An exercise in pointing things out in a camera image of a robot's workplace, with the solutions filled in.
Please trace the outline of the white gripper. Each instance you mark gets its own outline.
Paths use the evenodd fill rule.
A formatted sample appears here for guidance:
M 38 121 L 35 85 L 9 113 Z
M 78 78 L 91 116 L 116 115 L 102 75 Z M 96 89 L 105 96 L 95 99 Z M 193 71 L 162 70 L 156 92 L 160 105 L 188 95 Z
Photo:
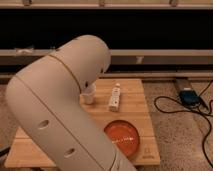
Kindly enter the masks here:
M 82 93 L 81 96 L 85 104 L 92 104 L 95 98 L 96 85 L 89 85 Z

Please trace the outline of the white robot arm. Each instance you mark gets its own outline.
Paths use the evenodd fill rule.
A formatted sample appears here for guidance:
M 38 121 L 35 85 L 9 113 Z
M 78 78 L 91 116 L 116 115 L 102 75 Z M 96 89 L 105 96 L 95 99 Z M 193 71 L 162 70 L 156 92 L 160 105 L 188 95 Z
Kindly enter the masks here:
M 96 36 L 79 36 L 9 81 L 6 101 L 22 129 L 61 171 L 136 171 L 80 105 L 80 94 L 111 56 Z

